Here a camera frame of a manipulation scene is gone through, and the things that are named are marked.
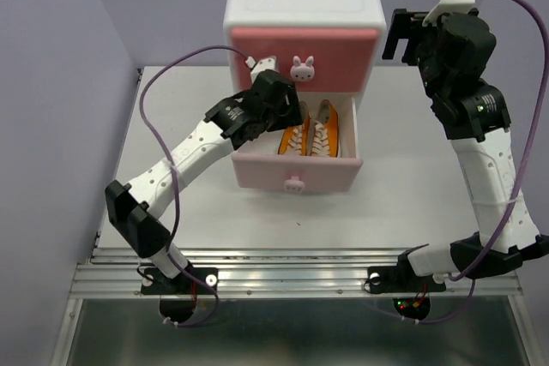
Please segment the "pink bunny knob top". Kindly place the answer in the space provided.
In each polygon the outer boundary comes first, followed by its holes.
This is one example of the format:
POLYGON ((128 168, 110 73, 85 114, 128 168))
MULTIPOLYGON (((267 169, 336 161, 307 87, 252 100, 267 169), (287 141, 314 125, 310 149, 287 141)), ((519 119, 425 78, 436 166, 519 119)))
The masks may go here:
POLYGON ((290 68, 290 76, 294 81, 311 81, 315 75, 314 57, 308 56, 304 61, 299 56, 293 57, 293 66, 290 68))

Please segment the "pink bunny knob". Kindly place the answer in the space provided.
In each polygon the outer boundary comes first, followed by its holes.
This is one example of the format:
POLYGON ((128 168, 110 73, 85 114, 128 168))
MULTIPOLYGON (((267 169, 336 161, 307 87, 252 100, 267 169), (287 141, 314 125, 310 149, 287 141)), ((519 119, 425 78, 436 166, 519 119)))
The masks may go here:
POLYGON ((292 176, 284 182, 283 189, 288 193, 302 193, 305 183, 298 176, 292 176))
POLYGON ((290 76, 294 81, 311 81, 315 75, 314 57, 308 56, 304 61, 299 56, 293 57, 293 66, 290 68, 290 76))

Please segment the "orange sneaker front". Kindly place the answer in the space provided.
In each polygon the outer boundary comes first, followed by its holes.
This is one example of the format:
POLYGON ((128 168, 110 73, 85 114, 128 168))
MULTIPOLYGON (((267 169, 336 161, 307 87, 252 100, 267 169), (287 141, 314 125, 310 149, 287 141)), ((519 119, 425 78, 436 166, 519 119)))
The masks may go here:
POLYGON ((308 106, 304 101, 299 102, 299 109, 302 123, 284 131, 277 152, 279 155, 305 156, 307 154, 311 118, 308 106))

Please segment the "orange sneaker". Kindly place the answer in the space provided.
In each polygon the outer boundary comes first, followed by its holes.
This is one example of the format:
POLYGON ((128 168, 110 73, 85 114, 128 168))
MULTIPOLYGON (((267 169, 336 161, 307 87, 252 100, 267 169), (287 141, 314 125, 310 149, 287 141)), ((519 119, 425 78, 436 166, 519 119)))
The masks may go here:
POLYGON ((339 114, 331 102, 323 100, 311 126, 309 155, 336 158, 340 155, 339 114))
POLYGON ((311 118, 308 106, 304 101, 299 102, 299 109, 302 123, 284 131, 277 152, 279 155, 305 156, 307 154, 311 118))

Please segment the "dark pink top drawer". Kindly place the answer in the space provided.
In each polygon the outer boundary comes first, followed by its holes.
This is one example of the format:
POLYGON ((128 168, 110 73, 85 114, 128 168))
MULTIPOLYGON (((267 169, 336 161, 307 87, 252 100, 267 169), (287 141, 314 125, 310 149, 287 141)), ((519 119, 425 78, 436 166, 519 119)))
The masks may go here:
POLYGON ((235 27, 233 47, 259 60, 276 56, 279 72, 292 79, 293 57, 314 57, 311 81, 294 81, 300 92, 358 93, 367 81, 379 32, 370 28, 235 27))

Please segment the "light pink bottom drawer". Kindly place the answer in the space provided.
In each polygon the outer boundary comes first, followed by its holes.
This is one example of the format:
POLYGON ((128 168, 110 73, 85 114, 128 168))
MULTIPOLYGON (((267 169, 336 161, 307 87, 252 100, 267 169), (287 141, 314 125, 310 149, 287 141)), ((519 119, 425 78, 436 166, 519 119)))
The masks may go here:
POLYGON ((347 192, 363 164, 358 150, 357 108, 351 93, 301 93, 311 117, 327 99, 339 114, 340 155, 336 158, 279 155, 283 132, 275 131, 245 143, 232 153, 238 185, 247 189, 281 190, 284 182, 298 176, 305 183, 302 193, 347 192))

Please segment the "pink bunny knob bottom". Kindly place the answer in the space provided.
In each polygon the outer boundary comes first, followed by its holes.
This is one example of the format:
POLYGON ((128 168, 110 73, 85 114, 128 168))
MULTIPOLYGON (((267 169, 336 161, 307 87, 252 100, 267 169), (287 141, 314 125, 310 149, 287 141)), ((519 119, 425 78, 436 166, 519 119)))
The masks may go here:
POLYGON ((305 183, 298 176, 292 176, 284 182, 283 189, 288 193, 302 193, 305 183))

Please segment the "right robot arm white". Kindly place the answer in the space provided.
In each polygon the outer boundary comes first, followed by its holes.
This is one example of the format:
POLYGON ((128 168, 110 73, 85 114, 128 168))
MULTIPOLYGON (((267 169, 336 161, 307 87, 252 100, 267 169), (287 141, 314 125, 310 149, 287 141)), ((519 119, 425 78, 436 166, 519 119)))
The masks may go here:
POLYGON ((419 70, 431 110, 458 158, 478 230, 446 246, 409 249, 381 271, 382 280, 405 289, 435 274, 506 274, 548 253, 548 237, 540 234, 522 196, 504 96, 481 77, 495 36, 475 9, 444 13, 433 22, 426 17, 396 9, 383 58, 393 58, 398 41, 407 41, 402 61, 419 70))

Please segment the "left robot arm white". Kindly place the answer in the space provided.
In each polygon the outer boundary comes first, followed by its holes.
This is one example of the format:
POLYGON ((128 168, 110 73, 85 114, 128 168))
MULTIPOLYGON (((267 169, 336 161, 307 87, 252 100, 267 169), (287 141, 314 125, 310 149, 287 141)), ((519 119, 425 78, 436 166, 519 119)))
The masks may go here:
POLYGON ((302 120, 293 81, 266 69, 252 86, 226 97, 209 109, 196 128, 173 150, 140 176, 106 187, 106 209, 112 226, 141 258, 161 272, 173 292, 190 285, 189 262, 173 243, 160 217, 179 194, 211 165, 265 132, 283 130, 302 120))

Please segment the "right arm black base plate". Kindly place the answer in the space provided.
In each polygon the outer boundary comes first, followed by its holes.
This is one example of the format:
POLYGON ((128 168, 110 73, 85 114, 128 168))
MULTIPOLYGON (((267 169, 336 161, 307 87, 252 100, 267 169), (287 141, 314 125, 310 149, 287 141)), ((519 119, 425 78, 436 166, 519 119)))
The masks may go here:
POLYGON ((424 321, 431 311, 429 294, 446 291, 446 284, 437 283, 432 276, 417 276, 411 268, 377 266, 368 268, 363 289, 373 295, 394 294, 398 315, 424 321))

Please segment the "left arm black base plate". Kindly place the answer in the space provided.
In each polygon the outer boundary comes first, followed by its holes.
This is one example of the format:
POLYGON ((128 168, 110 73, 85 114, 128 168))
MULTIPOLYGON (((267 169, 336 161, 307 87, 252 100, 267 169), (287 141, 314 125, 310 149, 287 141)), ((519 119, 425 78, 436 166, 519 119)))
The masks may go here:
POLYGON ((174 279, 167 278, 152 264, 140 265, 136 272, 142 281, 140 293, 159 299, 159 315, 166 325, 201 326, 219 307, 215 267, 190 267, 174 279))

